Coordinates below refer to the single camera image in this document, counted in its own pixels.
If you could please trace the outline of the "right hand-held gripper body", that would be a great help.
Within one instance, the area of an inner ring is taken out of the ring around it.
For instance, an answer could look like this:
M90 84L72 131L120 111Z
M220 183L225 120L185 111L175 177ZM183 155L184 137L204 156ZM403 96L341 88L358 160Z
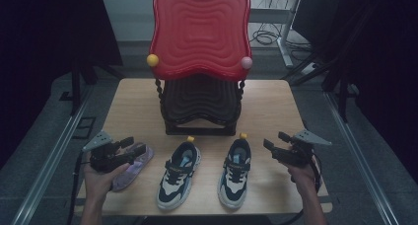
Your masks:
M295 167L303 168L309 163L310 158L314 155L315 145L331 145L330 141L306 129L299 131L291 137L293 138L293 141L289 143L291 148L281 148L282 152L277 155L272 154L272 158Z

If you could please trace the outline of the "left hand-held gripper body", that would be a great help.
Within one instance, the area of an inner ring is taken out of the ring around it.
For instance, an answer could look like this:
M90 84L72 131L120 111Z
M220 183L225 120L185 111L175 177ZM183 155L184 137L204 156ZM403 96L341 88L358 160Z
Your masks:
M101 130L94 136L83 148L83 152L90 152L90 165L98 173L110 173L117 167L123 164L132 165L134 160L131 160L127 153L118 154L119 141L114 142L112 137Z

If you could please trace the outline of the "purple translucent sandal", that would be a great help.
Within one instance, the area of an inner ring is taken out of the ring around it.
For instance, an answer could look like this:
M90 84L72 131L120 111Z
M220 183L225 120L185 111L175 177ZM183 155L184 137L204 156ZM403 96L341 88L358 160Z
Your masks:
M128 188L154 156L152 148L142 142L134 143L127 152L134 152L136 149L144 149L145 152L136 157L132 165L112 180L111 191L117 192Z

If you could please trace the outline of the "black and white sneaker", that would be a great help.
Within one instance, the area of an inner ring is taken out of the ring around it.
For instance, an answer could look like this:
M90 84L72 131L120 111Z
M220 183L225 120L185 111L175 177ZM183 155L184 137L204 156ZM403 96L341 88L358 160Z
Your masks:
M201 152L188 136L173 152L165 164L165 172L157 191L157 206L173 210L181 206L191 190L192 178L201 162Z
M218 182L219 200L231 209L241 208L246 197L251 162L251 150L246 139L247 135L241 133L231 145Z

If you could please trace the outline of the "red and black shoe rack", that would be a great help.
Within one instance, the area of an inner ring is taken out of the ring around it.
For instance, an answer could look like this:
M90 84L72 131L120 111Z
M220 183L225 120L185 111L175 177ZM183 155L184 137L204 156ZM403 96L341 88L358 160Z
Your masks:
M250 0L153 0L147 63L166 133L234 135L252 67Z

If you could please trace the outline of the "person's right hand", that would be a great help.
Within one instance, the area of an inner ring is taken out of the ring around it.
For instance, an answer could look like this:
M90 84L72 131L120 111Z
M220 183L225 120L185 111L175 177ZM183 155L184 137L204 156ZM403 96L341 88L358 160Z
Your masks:
M300 195L305 195L309 192L316 193L318 168L315 157L311 157L309 163L303 168L289 164L285 164L285 167L288 169L288 173L296 184Z

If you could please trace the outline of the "person's left hand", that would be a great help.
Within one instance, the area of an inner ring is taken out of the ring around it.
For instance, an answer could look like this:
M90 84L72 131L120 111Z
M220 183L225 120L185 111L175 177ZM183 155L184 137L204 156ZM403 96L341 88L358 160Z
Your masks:
M86 201L103 203L113 179L125 172L129 164L123 164L110 173L102 174L94 170L89 164L84 167Z

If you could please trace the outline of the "white power strip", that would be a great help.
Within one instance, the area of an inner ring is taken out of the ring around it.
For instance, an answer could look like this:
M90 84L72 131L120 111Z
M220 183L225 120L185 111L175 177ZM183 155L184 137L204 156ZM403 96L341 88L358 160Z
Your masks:
M316 69L318 68L318 65L316 64L316 63L314 63L314 62L312 62L312 63L310 63L310 64L308 64L302 71L301 71L301 73L303 74L303 75L308 75L308 74L310 74L311 72L313 72L313 71L315 71Z

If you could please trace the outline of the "black metal stand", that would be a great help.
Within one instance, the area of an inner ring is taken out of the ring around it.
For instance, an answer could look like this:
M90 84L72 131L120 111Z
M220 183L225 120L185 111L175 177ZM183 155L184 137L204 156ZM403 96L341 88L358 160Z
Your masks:
M326 41L317 51L310 54L293 70L282 77L282 80L289 80L291 86L300 86L314 77L326 73L321 83L321 89L328 93L339 87L339 92L337 93L337 113L344 122L347 121L346 104L347 99L350 97L348 91L348 74L351 67L349 54L354 49L356 41L375 9L375 3L362 1L329 41ZM331 59L322 63L317 69L305 76L293 79L295 75L308 66L310 61L323 58L329 54L331 54Z
M125 78L124 74L113 68L109 63L100 61L93 56L75 57L72 59L70 67L71 91L64 92L60 97L60 101L72 102L72 110L70 112L71 115L74 115L76 111L81 108L81 80L84 80L87 85L96 85L98 82L98 75L95 71L95 67L99 67L101 70L105 71L118 80Z

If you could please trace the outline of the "grey metal floor rail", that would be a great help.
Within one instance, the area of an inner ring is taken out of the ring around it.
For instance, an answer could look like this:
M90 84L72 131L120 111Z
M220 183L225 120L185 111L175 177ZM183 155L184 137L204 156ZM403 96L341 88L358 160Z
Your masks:
M388 201L388 198L383 191L380 183L377 181L374 173L372 172L361 148L355 138L350 126L344 121L339 114L337 103L330 93L323 94L327 105L329 106L333 118L346 142L348 148L354 158L357 168L366 184L366 187L378 209L378 212L383 220L384 225L399 225L399 221L395 216L392 206Z
M11 225L30 224L30 221L35 214L35 211L50 183L50 180L52 179L52 176L55 173L56 168L76 130L76 127L85 111L88 100L90 99L93 91L94 87L88 86L82 92L81 105L67 121L63 131L52 147L52 150L48 154L44 164L37 174L33 185L31 186L28 194L26 195L14 219L12 220Z

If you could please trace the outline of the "white desk frame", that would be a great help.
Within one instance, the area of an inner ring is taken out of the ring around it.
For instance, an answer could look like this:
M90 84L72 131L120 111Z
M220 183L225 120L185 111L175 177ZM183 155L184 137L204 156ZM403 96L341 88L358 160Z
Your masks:
M250 41L258 46L277 46L285 66L293 68L287 41L300 0L250 1Z

